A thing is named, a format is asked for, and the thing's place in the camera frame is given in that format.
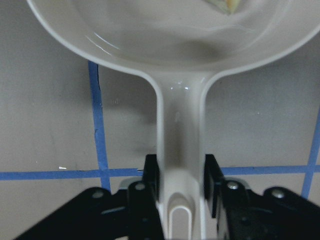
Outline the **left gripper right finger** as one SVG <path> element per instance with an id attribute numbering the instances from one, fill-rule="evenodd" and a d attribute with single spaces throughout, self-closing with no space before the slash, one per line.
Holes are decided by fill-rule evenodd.
<path id="1" fill-rule="evenodd" d="M 204 197 L 219 240 L 318 240 L 320 207 L 280 186 L 259 195 L 225 177 L 214 155 L 204 164 Z"/>

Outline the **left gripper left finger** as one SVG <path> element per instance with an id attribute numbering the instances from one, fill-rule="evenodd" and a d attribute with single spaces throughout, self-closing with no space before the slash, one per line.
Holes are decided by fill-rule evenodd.
<path id="1" fill-rule="evenodd" d="M 157 209 L 160 170 L 145 157 L 143 176 L 111 194 L 91 187 L 20 234 L 19 240 L 163 240 Z"/>

